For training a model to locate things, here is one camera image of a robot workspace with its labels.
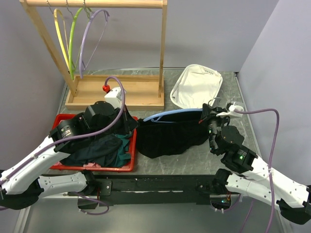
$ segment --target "red plastic bin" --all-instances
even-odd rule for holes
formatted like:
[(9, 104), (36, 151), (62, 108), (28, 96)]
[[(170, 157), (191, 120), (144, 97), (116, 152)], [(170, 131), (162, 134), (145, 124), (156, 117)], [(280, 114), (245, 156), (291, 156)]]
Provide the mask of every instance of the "red plastic bin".
[[(62, 120), (72, 119), (75, 114), (58, 114), (55, 118), (52, 129), (54, 129)], [(57, 170), (90, 170), (90, 171), (132, 171), (134, 168), (135, 159), (135, 146), (136, 146), (136, 130), (134, 130), (133, 136), (129, 138), (129, 153), (131, 154), (131, 161), (123, 167), (83, 167), (83, 166), (65, 166), (65, 165), (53, 165), (51, 169)]]

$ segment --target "metal hook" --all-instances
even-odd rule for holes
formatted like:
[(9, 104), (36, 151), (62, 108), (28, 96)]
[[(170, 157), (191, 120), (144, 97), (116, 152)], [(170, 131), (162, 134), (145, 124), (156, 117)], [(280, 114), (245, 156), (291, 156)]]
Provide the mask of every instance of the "metal hook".
[(68, 8), (68, 0), (66, 0), (66, 7), (67, 7), (67, 10), (70, 12), (70, 14), (71, 14), (71, 16), (72, 16), (72, 18), (73, 18), (73, 13), (69, 10), (69, 8)]
[(86, 0), (83, 0), (83, 9), (86, 12), (87, 18), (89, 19), (89, 12), (86, 10)]
[(48, 4), (48, 6), (49, 6), (50, 11), (52, 12), (52, 15), (54, 15), (54, 13), (53, 13), (53, 11), (52, 11), (52, 9), (51, 9), (51, 5), (50, 5), (50, 3), (49, 3), (49, 0), (47, 0), (47, 4)]

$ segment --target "black cloth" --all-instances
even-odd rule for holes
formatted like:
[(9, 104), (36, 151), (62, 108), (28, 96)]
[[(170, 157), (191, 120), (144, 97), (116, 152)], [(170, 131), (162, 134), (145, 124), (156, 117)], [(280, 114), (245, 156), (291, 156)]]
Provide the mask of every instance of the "black cloth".
[(202, 112), (183, 112), (163, 116), (160, 121), (174, 123), (143, 122), (139, 119), (136, 148), (149, 158), (182, 154), (191, 146), (201, 145), (208, 139), (205, 124), (199, 124)]
[(61, 160), (66, 166), (83, 166), (88, 163), (97, 163), (102, 167), (110, 167), (118, 155), (122, 140), (109, 134), (99, 140), (93, 141), (89, 147), (78, 150), (69, 157)]

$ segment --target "gray tabletop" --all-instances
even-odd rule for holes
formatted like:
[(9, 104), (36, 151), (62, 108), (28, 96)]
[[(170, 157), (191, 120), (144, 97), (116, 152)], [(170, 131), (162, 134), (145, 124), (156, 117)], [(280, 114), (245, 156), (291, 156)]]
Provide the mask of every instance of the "gray tabletop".
[[(165, 110), (177, 109), (170, 100), (170, 92), (175, 85), (177, 79), (182, 73), (181, 70), (165, 70), (164, 71), (164, 87), (165, 87)], [(90, 71), (93, 74), (158, 74), (158, 70), (106, 70), (106, 71)], [(218, 97), (221, 98), (219, 105), (224, 107), (228, 101), (242, 102), (241, 93), (238, 86), (238, 80), (234, 72), (220, 72), (223, 76), (223, 84), (220, 88)], [(68, 90), (60, 106), (59, 113), (79, 113), (81, 111), (69, 111), (65, 107), (65, 100)], [(160, 111), (131, 111), (132, 116), (138, 118), (146, 118)], [(240, 133), (245, 137), (244, 145), (253, 151), (256, 151), (255, 139), (252, 134), (249, 119), (246, 115), (242, 118), (232, 119), (230, 125), (238, 128)], [(205, 143), (189, 148), (183, 154), (161, 156), (155, 159), (150, 159), (141, 153), (137, 152), (135, 166), (132, 172), (123, 172), (126, 174), (139, 175), (204, 175), (215, 174), (220, 168), (225, 166), (220, 162), (222, 156), (216, 156), (209, 152), (208, 141)], [(76, 171), (59, 171), (49, 170), (48, 174), (71, 174)], [(104, 172), (105, 174), (120, 174), (116, 172)]]

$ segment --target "purple hanger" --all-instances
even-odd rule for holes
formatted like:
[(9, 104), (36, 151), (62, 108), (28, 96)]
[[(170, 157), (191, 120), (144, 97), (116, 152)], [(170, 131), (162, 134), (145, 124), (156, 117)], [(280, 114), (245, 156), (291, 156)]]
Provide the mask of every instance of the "purple hanger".
[[(91, 26), (91, 24), (92, 24), (92, 22), (93, 22), (93, 19), (96, 17), (96, 15), (97, 15), (99, 12), (104, 12), (104, 14), (105, 14), (105, 20), (106, 20), (106, 22), (105, 22), (104, 30), (103, 30), (103, 32), (102, 32), (101, 37), (99, 38), (99, 41), (97, 42), (97, 45), (96, 45), (96, 47), (95, 47), (95, 49), (94, 49), (94, 51), (93, 51), (93, 53), (92, 53), (92, 55), (91, 55), (89, 61), (88, 61), (87, 64), (85, 65), (84, 62), (83, 62), (83, 52), (84, 52), (84, 45), (85, 45), (85, 43), (86, 43), (86, 37), (87, 37), (87, 34), (88, 34), (88, 30), (89, 30), (89, 28), (90, 28), (90, 26)], [(81, 51), (80, 51), (80, 60), (79, 60), (79, 72), (80, 72), (80, 78), (81, 78), (81, 79), (83, 78), (83, 71), (85, 71), (86, 68), (88, 67), (89, 62), (91, 61), (91, 59), (92, 59), (92, 57), (93, 57), (93, 55), (94, 55), (94, 53), (95, 53), (95, 51), (96, 51), (96, 49), (97, 49), (97, 47), (98, 47), (98, 45), (99, 45), (99, 42), (101, 41), (101, 39), (102, 39), (102, 37), (103, 37), (103, 34), (104, 34), (104, 32), (105, 32), (105, 29), (106, 29), (106, 26), (107, 26), (107, 22), (108, 22), (108, 17), (109, 17), (109, 16), (110, 16), (110, 15), (109, 15), (109, 13), (108, 13), (106, 10), (100, 9), (100, 10), (95, 11), (94, 14), (92, 14), (92, 16), (91, 16), (90, 19), (89, 19), (89, 22), (87, 23), (86, 29), (85, 29), (84, 34), (83, 34), (83, 37), (82, 37)]]

